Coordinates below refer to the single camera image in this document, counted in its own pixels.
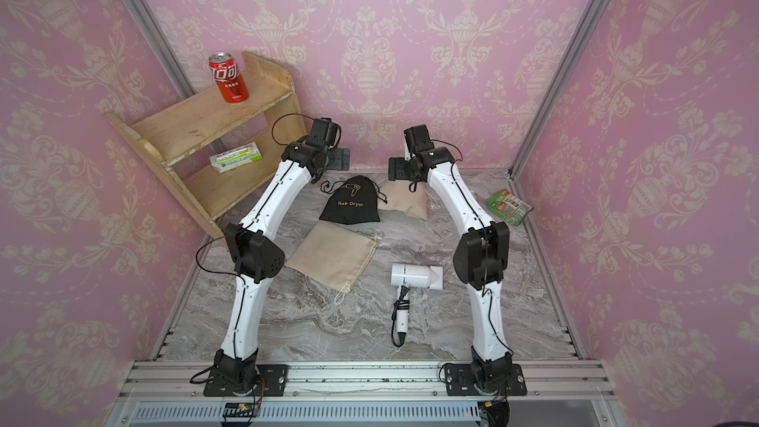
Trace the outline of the beige hair dryer bag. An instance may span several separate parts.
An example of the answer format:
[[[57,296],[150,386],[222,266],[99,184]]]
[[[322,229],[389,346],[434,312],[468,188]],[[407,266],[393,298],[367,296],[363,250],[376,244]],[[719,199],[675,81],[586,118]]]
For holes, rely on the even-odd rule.
[[[438,201],[422,183],[415,192],[410,191],[410,183],[404,180],[387,181],[379,190],[383,193],[378,203],[381,211],[401,212],[411,219],[427,221],[429,213],[439,209]]]

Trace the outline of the black drawstring bag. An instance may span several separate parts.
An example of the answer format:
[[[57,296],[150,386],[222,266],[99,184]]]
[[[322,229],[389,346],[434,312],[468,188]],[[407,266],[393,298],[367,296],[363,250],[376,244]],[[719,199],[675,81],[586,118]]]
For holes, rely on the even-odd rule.
[[[379,223],[379,202],[387,203],[387,196],[380,186],[364,175],[345,181],[325,181],[320,185],[322,193],[330,195],[319,219],[338,225]]]

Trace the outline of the white hair dryer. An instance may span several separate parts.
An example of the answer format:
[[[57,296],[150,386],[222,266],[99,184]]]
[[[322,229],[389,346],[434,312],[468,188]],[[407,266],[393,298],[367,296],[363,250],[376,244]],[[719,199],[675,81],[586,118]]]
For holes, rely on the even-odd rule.
[[[443,267],[395,263],[391,266],[391,286],[397,288],[391,315],[391,342],[396,348],[405,344],[408,332],[412,289],[442,290]]]

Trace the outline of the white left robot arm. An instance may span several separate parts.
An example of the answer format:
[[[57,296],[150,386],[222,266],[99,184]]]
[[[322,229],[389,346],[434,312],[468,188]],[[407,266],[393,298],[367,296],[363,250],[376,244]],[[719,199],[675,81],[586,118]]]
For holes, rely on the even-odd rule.
[[[262,395],[263,380],[256,366],[259,324],[268,290],[286,262],[275,238],[300,191],[327,170],[340,136],[340,126],[330,118],[313,120],[309,134],[285,147],[271,183],[253,209],[225,229],[236,275],[235,298],[225,340],[206,381],[206,397]]]

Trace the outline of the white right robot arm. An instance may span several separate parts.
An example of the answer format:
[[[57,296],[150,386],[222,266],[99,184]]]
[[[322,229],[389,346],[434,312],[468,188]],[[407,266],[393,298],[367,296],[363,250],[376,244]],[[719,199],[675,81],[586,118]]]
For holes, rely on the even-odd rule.
[[[494,221],[476,201],[449,148],[436,146],[427,126],[404,131],[405,156],[389,160],[389,179],[407,180],[415,190],[428,185],[441,199],[461,237],[453,256],[460,281],[468,287],[474,339],[472,374],[485,393],[501,391],[513,366],[513,350],[506,343],[501,293],[508,265],[510,229]]]

